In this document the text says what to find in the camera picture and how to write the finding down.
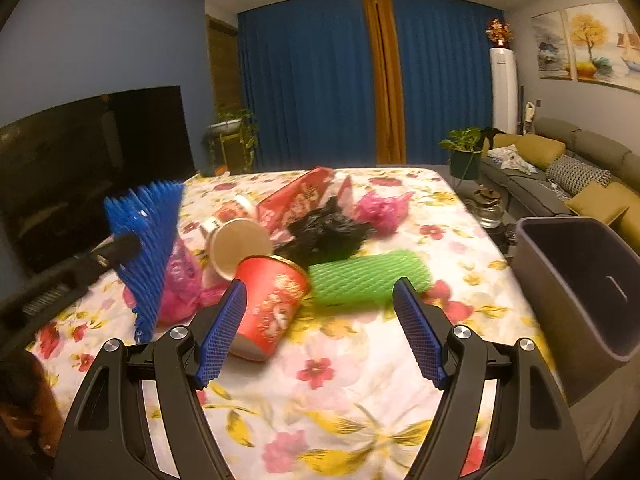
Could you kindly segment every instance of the glass teapot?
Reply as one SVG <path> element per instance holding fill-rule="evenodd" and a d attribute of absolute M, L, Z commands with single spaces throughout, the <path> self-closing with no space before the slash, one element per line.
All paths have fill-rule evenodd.
<path fill-rule="evenodd" d="M 485 229 L 494 229 L 502 223 L 504 208 L 500 193 L 493 189 L 474 191 L 473 200 L 468 202 L 469 211 Z"/>

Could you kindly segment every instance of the green plant pot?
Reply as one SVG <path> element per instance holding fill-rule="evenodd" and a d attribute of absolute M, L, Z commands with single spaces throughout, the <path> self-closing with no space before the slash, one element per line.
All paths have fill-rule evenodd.
<path fill-rule="evenodd" d="M 461 180 L 476 180 L 480 177 L 480 155 L 482 152 L 459 152 L 451 150 L 449 171 Z"/>

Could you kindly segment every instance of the painting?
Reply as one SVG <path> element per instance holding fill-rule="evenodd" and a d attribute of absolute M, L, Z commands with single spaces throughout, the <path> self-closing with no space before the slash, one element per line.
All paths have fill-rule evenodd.
<path fill-rule="evenodd" d="M 640 93 L 640 38 L 619 4 L 566 10 L 578 80 Z"/>
<path fill-rule="evenodd" d="M 531 19 L 538 47 L 540 79 L 571 79 L 569 47 L 559 11 Z"/>

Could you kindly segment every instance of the curtain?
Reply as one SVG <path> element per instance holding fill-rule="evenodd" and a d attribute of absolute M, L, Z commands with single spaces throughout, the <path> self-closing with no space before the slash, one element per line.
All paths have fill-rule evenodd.
<path fill-rule="evenodd" d="M 484 33 L 502 11 L 463 0 L 393 0 L 404 85 L 408 164 L 445 164 L 449 130 L 492 125 Z"/>
<path fill-rule="evenodd" d="M 362 0 L 369 27 L 376 96 L 378 164 L 405 164 L 404 102 L 398 36 L 391 0 Z"/>
<path fill-rule="evenodd" d="M 376 163 L 369 34 L 361 0 L 291 0 L 239 15 L 244 101 L 261 170 Z"/>

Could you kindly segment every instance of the white cloth on sofa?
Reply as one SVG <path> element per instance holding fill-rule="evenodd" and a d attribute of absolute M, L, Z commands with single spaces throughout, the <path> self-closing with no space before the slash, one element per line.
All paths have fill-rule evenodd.
<path fill-rule="evenodd" d="M 515 144 L 506 148 L 494 148 L 486 152 L 488 156 L 501 163 L 501 170 L 518 170 L 525 174 L 537 173 L 538 170 L 533 164 L 529 164 L 520 155 Z"/>

